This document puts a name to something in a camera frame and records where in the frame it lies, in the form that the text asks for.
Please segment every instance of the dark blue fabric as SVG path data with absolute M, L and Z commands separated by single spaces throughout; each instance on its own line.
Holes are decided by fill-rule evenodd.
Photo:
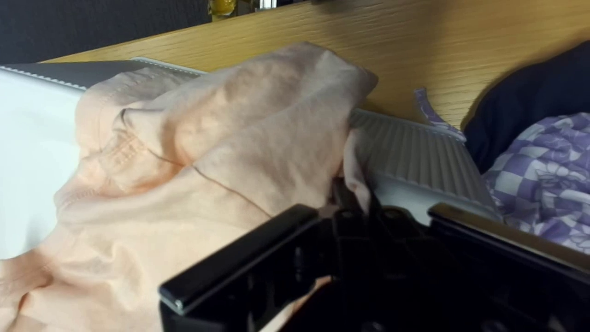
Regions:
M 590 111 L 590 42 L 494 85 L 464 127 L 464 144 L 483 173 L 534 122 L 580 111 Z

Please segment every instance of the wooden desk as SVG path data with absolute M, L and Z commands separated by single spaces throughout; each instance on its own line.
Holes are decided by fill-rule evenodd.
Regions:
M 151 57 L 215 70 L 309 41 L 379 76 L 376 111 L 416 120 L 413 90 L 460 124 L 507 70 L 590 39 L 588 0 L 324 0 L 195 26 L 53 61 Z

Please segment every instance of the white surface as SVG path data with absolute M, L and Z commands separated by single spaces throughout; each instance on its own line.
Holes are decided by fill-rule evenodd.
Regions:
M 0 260 L 33 249 L 57 223 L 53 194 L 77 166 L 79 96 L 0 70 Z

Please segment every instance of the crumpled fabric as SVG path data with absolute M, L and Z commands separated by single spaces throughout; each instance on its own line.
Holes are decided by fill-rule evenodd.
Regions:
M 484 179 L 510 225 L 590 255 L 590 113 L 532 124 Z
M 0 330 L 160 330 L 160 282 L 295 203 L 326 203 L 374 85 L 295 44 L 197 79 L 145 68 L 92 87 L 57 229 L 0 264 Z

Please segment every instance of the peach fabric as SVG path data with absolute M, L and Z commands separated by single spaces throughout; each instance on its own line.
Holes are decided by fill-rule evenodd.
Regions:
M 92 87 L 57 229 L 0 262 L 0 330 L 160 330 L 160 282 L 295 203 L 326 203 L 374 83 L 295 44 L 197 79 L 145 68 Z

